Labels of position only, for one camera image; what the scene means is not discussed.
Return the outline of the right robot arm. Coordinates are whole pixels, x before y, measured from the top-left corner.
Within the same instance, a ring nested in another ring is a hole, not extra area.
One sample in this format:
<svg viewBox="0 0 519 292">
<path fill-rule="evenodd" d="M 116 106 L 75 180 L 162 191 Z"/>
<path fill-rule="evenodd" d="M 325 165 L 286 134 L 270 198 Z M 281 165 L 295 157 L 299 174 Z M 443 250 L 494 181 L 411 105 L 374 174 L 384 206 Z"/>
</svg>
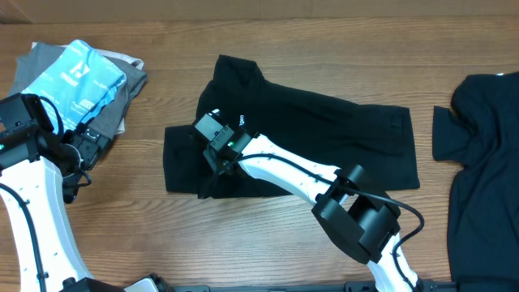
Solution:
<svg viewBox="0 0 519 292">
<path fill-rule="evenodd" d="M 240 170 L 304 200 L 332 243 L 365 264 L 378 291 L 422 291 L 422 279 L 406 261 L 402 244 L 421 231 L 422 214 L 391 199 L 360 165 L 340 168 L 310 161 L 274 144 L 266 135 L 224 124 L 218 110 L 193 123 L 206 144 L 209 182 Z"/>
</svg>

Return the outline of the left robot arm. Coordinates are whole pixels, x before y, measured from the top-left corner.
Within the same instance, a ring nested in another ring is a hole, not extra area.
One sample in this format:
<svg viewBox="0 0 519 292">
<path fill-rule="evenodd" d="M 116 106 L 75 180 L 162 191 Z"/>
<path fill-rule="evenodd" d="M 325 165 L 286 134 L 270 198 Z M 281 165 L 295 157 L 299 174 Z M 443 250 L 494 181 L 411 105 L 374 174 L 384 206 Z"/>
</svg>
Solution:
<svg viewBox="0 0 519 292">
<path fill-rule="evenodd" d="M 22 291 L 115 291 L 94 279 L 76 246 L 63 182 L 79 171 L 79 155 L 52 124 L 49 99 L 16 93 L 1 101 L 1 197 L 19 260 Z"/>
</svg>

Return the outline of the black polo shirt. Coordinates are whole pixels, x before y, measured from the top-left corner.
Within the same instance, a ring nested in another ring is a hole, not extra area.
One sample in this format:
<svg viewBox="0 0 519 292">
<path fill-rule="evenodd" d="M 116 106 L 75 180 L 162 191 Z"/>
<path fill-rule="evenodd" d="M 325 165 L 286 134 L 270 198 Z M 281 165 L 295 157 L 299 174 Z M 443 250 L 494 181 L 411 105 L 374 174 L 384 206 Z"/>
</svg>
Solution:
<svg viewBox="0 0 519 292">
<path fill-rule="evenodd" d="M 308 160 L 344 168 L 358 164 L 386 191 L 420 186 L 409 109 L 358 105 L 267 81 L 258 65 L 221 55 L 202 92 L 195 116 L 219 109 L 232 128 L 248 131 Z M 165 129 L 163 168 L 168 192 L 200 197 L 274 197 L 285 191 L 241 174 L 224 174 L 213 184 L 205 147 L 189 126 Z"/>
</svg>

